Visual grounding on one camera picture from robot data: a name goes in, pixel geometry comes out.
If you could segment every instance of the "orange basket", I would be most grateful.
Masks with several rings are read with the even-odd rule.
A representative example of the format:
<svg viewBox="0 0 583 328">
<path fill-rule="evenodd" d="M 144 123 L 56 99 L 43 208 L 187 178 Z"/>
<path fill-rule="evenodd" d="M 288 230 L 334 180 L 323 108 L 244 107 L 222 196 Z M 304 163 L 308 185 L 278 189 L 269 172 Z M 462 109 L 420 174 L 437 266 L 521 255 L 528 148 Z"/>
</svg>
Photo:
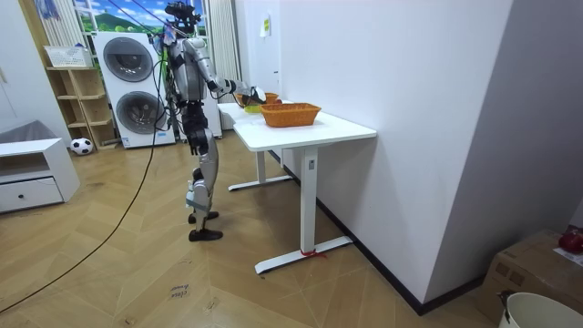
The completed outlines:
<svg viewBox="0 0 583 328">
<path fill-rule="evenodd" d="M 280 95 L 278 95 L 278 94 L 266 92 L 265 97 L 267 99 L 265 99 L 265 103 L 266 104 L 275 104 L 275 100 L 277 100 L 277 97 L 279 97 L 279 96 Z M 249 104 L 243 104 L 243 95 L 242 94 L 235 94 L 235 98 L 237 98 L 237 103 L 239 104 L 240 108 L 245 108 L 245 106 L 260 105 L 260 103 L 253 101 L 253 100 L 250 100 Z"/>
<path fill-rule="evenodd" d="M 319 107 L 308 103 L 261 105 L 265 122 L 274 128 L 312 125 L 319 111 Z"/>
</svg>

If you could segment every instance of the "black baseboard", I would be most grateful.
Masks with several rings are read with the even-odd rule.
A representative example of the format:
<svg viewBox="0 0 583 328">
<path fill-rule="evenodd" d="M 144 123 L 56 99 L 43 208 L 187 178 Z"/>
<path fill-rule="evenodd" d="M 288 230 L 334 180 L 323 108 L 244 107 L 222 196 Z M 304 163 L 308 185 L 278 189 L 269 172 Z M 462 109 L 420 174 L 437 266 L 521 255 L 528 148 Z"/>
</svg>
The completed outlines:
<svg viewBox="0 0 583 328">
<path fill-rule="evenodd" d="M 269 152 L 275 160 L 280 162 L 280 157 L 277 156 L 276 153 L 274 153 L 272 150 Z M 285 165 L 283 166 L 283 169 L 290 177 L 293 178 L 298 186 L 302 185 L 300 179 L 298 179 L 298 177 L 296 177 L 296 175 L 293 174 L 290 169 L 288 169 Z M 334 213 L 332 213 L 332 211 L 328 209 L 326 205 L 324 205 L 324 203 L 318 198 L 316 198 L 316 205 L 326 214 L 326 216 L 336 225 L 336 227 L 338 227 L 338 229 L 343 232 L 344 235 L 353 240 L 354 246 L 356 246 L 356 248 L 364 255 L 364 257 L 366 257 L 366 259 L 374 266 L 374 268 L 376 268 L 376 270 L 378 270 L 378 272 L 381 273 L 389 283 L 391 283 L 393 288 L 399 292 L 399 294 L 401 294 L 401 297 L 403 297 L 403 299 L 418 315 L 424 315 L 444 305 L 445 303 L 450 302 L 453 299 L 473 290 L 474 288 L 480 286 L 484 280 L 484 276 L 476 278 L 471 282 L 465 283 L 462 286 L 457 287 L 452 291 L 447 292 L 429 302 L 421 303 L 413 296 L 411 292 L 409 292 L 409 290 L 397 279 L 397 277 L 395 277 L 394 274 L 390 272 L 389 269 L 387 269 L 387 267 L 384 266 L 384 264 L 376 256 L 374 256 L 374 254 L 363 244 L 363 242 L 359 240 L 358 237 L 356 237 L 353 232 L 350 231 L 350 229 L 348 229 L 348 227 L 346 227 L 344 223 L 342 223 L 340 219 L 338 219 L 338 217 L 334 215 Z"/>
</svg>

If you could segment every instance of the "white storage box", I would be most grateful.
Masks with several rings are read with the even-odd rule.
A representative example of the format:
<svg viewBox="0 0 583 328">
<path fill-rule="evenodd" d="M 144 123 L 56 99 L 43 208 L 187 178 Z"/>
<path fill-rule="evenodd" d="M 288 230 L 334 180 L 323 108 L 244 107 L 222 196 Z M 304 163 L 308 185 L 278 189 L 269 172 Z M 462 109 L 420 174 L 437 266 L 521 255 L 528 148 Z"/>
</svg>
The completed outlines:
<svg viewBox="0 0 583 328">
<path fill-rule="evenodd" d="M 53 67 L 92 67 L 91 53 L 82 46 L 45 46 Z"/>
</svg>

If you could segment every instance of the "white bucket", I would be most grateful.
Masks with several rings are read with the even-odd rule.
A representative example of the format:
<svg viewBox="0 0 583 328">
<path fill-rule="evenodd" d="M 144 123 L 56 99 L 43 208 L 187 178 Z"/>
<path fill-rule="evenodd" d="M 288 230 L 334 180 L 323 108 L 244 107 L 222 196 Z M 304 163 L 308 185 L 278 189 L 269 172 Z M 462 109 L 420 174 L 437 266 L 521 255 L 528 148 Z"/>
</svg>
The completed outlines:
<svg viewBox="0 0 583 328">
<path fill-rule="evenodd" d="M 506 303 L 500 328 L 578 328 L 583 315 L 545 296 L 517 292 L 501 296 Z"/>
</svg>

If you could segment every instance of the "dryer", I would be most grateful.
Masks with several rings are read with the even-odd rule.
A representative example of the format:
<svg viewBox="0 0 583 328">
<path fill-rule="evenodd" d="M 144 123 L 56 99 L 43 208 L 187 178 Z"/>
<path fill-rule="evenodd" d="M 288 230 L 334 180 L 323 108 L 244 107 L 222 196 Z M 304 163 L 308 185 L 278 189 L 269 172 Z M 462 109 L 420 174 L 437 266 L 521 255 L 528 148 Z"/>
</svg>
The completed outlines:
<svg viewBox="0 0 583 328">
<path fill-rule="evenodd" d="M 154 132 L 156 145 L 175 143 L 163 81 L 157 99 L 154 77 L 158 83 L 162 65 L 148 35 L 96 32 L 93 43 L 124 147 L 151 146 Z"/>
</svg>

